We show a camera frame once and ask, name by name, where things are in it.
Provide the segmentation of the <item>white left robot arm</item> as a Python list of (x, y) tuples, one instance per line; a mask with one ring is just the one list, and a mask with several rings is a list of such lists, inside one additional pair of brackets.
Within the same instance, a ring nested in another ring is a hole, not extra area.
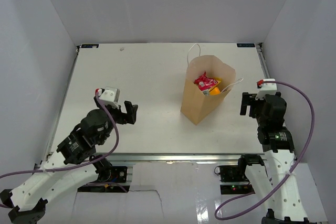
[(88, 112), (39, 169), (31, 171), (20, 186), (1, 192), (1, 206), (10, 208), (11, 223), (37, 223), (52, 203), (70, 191), (118, 177), (107, 155), (96, 153), (96, 146), (117, 131), (117, 124), (134, 124), (138, 106), (125, 101), (126, 112), (122, 112), (119, 105), (95, 103), (97, 108)]

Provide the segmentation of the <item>blue label sticker right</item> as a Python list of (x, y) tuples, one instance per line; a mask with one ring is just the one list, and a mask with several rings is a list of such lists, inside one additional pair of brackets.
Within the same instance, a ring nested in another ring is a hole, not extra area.
[(255, 48), (255, 44), (253, 43), (237, 43), (238, 48)]

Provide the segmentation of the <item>large orange gummy bag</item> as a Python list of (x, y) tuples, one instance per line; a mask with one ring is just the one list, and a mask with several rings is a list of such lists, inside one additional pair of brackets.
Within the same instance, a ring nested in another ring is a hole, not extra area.
[(221, 90), (218, 87), (214, 87), (208, 92), (209, 95), (218, 95), (221, 94)]

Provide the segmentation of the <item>small yellow snack packet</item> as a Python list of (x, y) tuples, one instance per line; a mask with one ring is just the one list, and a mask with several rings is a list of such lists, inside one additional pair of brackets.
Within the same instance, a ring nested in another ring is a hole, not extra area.
[(222, 82), (222, 79), (221, 78), (213, 78), (214, 80), (214, 85), (219, 85), (221, 82)]

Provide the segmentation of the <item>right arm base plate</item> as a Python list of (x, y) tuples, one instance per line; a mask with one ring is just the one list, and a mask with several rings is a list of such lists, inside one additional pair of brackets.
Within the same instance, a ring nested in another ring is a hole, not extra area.
[(237, 165), (216, 166), (214, 173), (219, 177), (222, 195), (254, 193), (250, 181), (241, 174)]

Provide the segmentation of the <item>aluminium table frame rail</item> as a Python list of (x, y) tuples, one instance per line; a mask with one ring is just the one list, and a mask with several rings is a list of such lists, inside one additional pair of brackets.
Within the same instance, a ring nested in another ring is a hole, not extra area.
[(113, 162), (224, 162), (238, 160), (238, 154), (164, 154), (164, 153), (112, 153), (107, 159)]

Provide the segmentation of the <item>brown paper bag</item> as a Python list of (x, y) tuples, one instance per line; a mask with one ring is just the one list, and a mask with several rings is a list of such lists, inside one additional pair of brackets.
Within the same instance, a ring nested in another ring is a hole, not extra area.
[[(198, 56), (187, 60), (185, 84), (181, 105), (181, 112), (195, 125), (199, 124), (211, 112), (213, 112), (229, 94), (234, 85), (244, 79), (236, 78), (236, 71), (231, 66), (223, 63), (214, 55), (202, 55), (199, 44)], [(209, 95), (209, 91), (201, 91), (194, 81), (197, 77), (207, 72), (209, 78), (221, 78), (222, 82), (217, 85), (221, 94)]]

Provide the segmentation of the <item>pink red candy packet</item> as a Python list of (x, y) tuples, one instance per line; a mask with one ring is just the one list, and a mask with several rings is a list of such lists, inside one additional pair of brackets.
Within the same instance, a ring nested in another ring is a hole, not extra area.
[(213, 78), (209, 78), (207, 76), (207, 72), (204, 71), (202, 75), (197, 77), (194, 81), (194, 84), (203, 92), (203, 91), (210, 91), (216, 85), (214, 85), (214, 80)]

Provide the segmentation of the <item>blue label sticker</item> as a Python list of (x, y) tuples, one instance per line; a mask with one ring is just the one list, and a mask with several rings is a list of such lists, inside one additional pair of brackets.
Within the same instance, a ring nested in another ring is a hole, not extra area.
[(91, 49), (91, 48), (96, 49), (96, 48), (99, 48), (99, 44), (82, 44), (80, 46), (80, 48), (81, 49), (82, 48), (84, 48), (84, 49)]
[(237, 43), (238, 48), (255, 48), (255, 44), (253, 43)]

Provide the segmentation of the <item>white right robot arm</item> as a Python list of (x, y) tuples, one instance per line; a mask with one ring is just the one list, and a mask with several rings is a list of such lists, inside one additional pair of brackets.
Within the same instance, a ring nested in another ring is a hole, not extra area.
[(292, 135), (284, 126), (286, 108), (286, 101), (279, 92), (261, 99), (256, 94), (242, 94), (240, 113), (256, 119), (264, 157), (242, 155), (237, 175), (251, 183), (261, 201), (266, 212), (262, 223), (309, 223), (296, 176), (290, 172), (295, 163), (295, 148)]

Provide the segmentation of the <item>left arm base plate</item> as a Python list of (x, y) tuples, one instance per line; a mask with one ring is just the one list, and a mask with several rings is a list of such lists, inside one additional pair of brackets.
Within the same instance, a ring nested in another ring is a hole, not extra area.
[(130, 186), (127, 185), (128, 168), (126, 166), (114, 166), (110, 177), (103, 181), (98, 178), (77, 189), (79, 193), (127, 193)]

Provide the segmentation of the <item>blue label sticker left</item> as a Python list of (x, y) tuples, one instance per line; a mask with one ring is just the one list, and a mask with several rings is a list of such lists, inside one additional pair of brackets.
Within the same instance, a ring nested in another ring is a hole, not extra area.
[(96, 49), (96, 48), (99, 48), (99, 44), (82, 44), (80, 46), (80, 48), (81, 49), (82, 48), (84, 48), (84, 49), (91, 49), (91, 48)]

